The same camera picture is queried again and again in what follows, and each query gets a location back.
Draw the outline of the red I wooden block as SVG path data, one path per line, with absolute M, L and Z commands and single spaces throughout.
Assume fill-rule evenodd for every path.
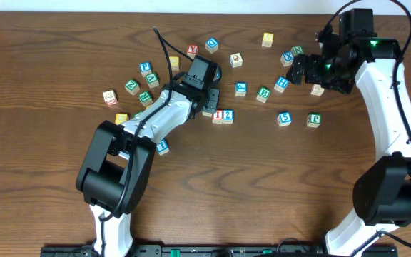
M 218 109 L 212 116 L 212 122 L 214 124 L 223 123 L 223 110 Z

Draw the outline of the blue 2 wooden block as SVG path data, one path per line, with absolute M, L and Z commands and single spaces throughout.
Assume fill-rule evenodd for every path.
M 234 110 L 224 109 L 223 110 L 223 123 L 232 124 L 234 122 Z

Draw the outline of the red A wooden block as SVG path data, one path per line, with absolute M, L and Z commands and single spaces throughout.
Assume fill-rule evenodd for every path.
M 212 117 L 213 116 L 213 113 L 210 113 L 210 112 L 207 112 L 207 111 L 202 111 L 202 114 L 204 116 L 207 116 L 207 117 Z

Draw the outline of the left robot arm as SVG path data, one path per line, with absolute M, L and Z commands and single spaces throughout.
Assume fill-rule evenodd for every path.
M 146 190 L 157 145 L 177 126 L 218 105 L 221 67 L 196 56 L 138 116 L 96 129 L 76 179 L 96 223 L 94 256 L 126 256 L 133 244 L 131 213 Z

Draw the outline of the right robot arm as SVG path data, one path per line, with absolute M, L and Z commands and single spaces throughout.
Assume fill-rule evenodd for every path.
M 380 38 L 371 9 L 352 3 L 316 35 L 320 54 L 296 54 L 287 79 L 348 94 L 359 89 L 375 141 L 376 160 L 356 182 L 351 212 L 324 237 L 325 256 L 366 256 L 383 236 L 411 224 L 411 102 L 405 84 L 406 46 Z

